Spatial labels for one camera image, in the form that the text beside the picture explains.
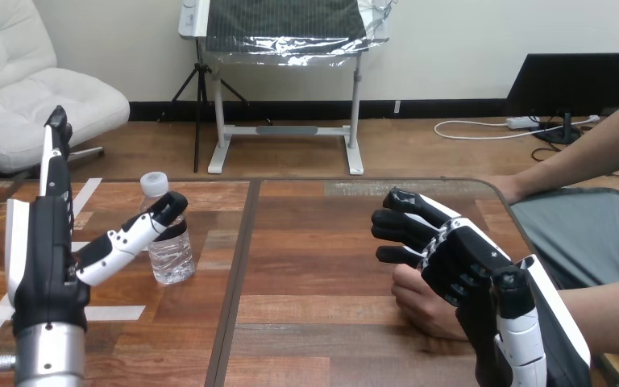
computer monitor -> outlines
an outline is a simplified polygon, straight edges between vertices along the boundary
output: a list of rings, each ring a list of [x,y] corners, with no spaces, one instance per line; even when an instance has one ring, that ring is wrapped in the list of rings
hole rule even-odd
[[[570,144],[582,135],[571,126],[572,116],[604,115],[617,108],[619,53],[528,54],[507,97],[505,115],[563,117],[562,129],[535,136]]]

water bottle label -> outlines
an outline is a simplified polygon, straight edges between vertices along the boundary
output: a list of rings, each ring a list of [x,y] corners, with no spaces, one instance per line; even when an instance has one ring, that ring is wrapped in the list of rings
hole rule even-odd
[[[168,240],[172,238],[176,238],[177,236],[184,234],[186,232],[186,219],[179,222],[167,230],[165,230],[160,236],[158,236],[155,242],[160,242],[162,240]]]

monitor stand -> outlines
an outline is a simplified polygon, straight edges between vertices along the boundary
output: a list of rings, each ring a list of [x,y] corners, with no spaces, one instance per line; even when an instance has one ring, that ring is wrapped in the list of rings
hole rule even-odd
[[[541,133],[535,133],[533,135],[541,139],[542,141],[546,141],[548,143],[563,145],[573,144],[577,139],[580,138],[580,136],[583,135],[583,132],[571,125],[570,112],[562,113],[560,114],[560,116],[563,117],[563,124],[552,123],[549,125],[549,127],[540,126],[540,130],[549,129],[550,127],[560,127],[563,125],[561,129],[556,129],[555,131],[543,131]]]

gray pants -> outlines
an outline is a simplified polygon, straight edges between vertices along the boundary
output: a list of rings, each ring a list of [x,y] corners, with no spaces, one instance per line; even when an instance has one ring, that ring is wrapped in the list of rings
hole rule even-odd
[[[618,191],[560,189],[512,210],[565,288],[619,281]]]

chair leg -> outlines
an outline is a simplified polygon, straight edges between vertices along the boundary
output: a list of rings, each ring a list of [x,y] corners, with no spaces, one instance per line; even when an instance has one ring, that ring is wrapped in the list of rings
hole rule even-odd
[[[79,160],[82,157],[87,157],[87,156],[92,156],[92,155],[103,156],[105,153],[106,151],[103,150],[103,147],[89,148],[89,149],[85,149],[83,151],[78,151],[78,152],[70,152],[70,157],[68,157],[68,162]]]

